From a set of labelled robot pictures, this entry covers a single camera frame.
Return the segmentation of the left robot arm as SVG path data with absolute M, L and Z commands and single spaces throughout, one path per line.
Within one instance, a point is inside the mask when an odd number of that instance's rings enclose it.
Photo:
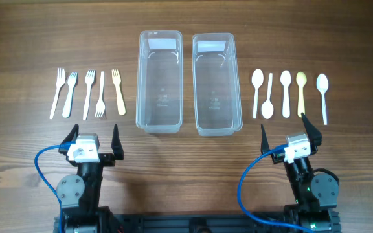
M 100 153 L 99 147 L 98 135 L 80 133 L 77 124 L 62 141 L 58 152 L 77 172 L 62 178 L 56 187 L 60 215 L 54 219 L 54 233 L 124 232 L 110 208 L 99 206 L 104 168 L 114 167 L 116 161 L 124 159 L 117 125 L 113 127 L 112 152 Z

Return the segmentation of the long white plastic fork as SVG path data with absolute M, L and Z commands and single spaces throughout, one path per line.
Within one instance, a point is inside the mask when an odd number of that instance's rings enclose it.
M 96 74 L 96 71 L 94 69 L 89 69 L 85 76 L 85 84 L 87 86 L 87 92 L 86 92 L 85 102 L 84 102 L 83 120 L 87 120 L 87 116 L 89 112 L 91 88 L 95 81 L 95 74 Z

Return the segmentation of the cream yellow plastic spoon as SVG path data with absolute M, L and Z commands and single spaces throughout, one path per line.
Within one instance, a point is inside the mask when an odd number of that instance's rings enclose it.
M 305 104 L 304 104 L 304 86 L 307 83 L 307 77 L 303 72 L 298 72 L 296 75 L 296 83 L 299 87 L 299 97 L 298 97 L 298 107 L 297 114 L 299 117 L 305 113 Z

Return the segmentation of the cream yellow plastic fork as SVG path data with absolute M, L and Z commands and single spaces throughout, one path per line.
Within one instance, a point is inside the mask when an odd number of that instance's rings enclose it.
M 111 74 L 112 74 L 112 81 L 113 81 L 113 84 L 115 85 L 115 90 L 116 90 L 118 114 L 119 115 L 125 115 L 126 114 L 126 107 L 124 105 L 124 99 L 122 97 L 122 91 L 121 91 L 121 88 L 120 88 L 121 77 L 120 77 L 119 70 L 118 69 L 112 69 Z

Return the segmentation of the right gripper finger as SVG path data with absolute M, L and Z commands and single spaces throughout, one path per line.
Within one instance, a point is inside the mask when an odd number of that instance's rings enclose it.
M 304 113 L 301 113 L 302 121 L 311 145 L 320 146 L 322 144 L 322 133 L 308 120 Z
M 263 124 L 261 124 L 261 131 L 262 131 L 262 139 L 261 139 L 260 152 L 262 153 L 262 155 L 264 155 L 270 151 L 270 148 L 269 148 L 266 131 L 265 131 Z

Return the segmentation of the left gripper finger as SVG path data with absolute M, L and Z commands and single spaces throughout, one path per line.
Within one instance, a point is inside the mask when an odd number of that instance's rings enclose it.
M 119 137 L 119 129 L 117 124 L 113 128 L 113 136 L 111 140 L 111 149 L 115 160 L 124 160 L 124 150 Z
M 78 133 L 79 125 L 75 124 L 70 133 L 65 137 L 65 139 L 60 144 L 60 148 L 58 149 L 58 151 L 68 151 L 71 144 L 74 144 L 76 142 Z

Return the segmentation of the white fork tines down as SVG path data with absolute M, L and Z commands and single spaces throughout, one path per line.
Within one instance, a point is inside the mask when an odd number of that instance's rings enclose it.
M 105 72 L 102 71 L 100 73 L 99 98 L 98 98 L 98 102 L 96 103 L 96 111 L 95 111 L 95 116 L 97 118 L 102 118 L 106 111 L 106 105 L 104 103 L 104 84 L 105 84 Z

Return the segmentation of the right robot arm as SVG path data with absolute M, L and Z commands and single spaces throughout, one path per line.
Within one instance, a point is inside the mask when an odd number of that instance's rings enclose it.
M 284 149 L 271 154 L 273 163 L 285 167 L 296 200 L 284 207 L 279 219 L 313 232 L 340 232 L 339 213 L 334 211 L 339 195 L 339 178 L 325 168 L 313 169 L 309 156 L 322 144 L 322 133 L 302 115 L 305 132 L 286 136 Z

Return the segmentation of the translucent white spoon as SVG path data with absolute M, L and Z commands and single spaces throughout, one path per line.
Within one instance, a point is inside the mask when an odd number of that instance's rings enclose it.
M 325 94 L 329 88 L 328 79 L 325 74 L 320 74 L 317 77 L 317 83 L 316 83 L 317 89 L 321 94 L 321 104 L 322 104 L 322 119 L 323 124 L 328 124 L 328 117 L 327 117 L 327 108 L 326 108 L 326 99 Z

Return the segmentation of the pale blue plastic fork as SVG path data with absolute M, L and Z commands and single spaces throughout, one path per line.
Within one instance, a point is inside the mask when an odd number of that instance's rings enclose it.
M 64 118 L 70 117 L 72 99 L 73 99 L 73 92 L 74 92 L 74 87 L 77 83 L 77 79 L 78 79 L 78 74 L 76 72 L 72 72 L 67 79 L 67 85 L 68 85 L 69 90 L 67 92 L 65 105 L 64 105 L 63 111 L 62 111 L 62 117 L 64 117 Z

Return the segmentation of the white spoon bowl down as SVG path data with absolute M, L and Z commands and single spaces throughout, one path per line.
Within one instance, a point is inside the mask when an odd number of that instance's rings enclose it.
M 270 119 L 274 113 L 274 106 L 271 102 L 271 91 L 273 88 L 273 74 L 269 74 L 268 83 L 267 83 L 267 96 L 265 102 L 261 106 L 262 116 L 265 119 Z

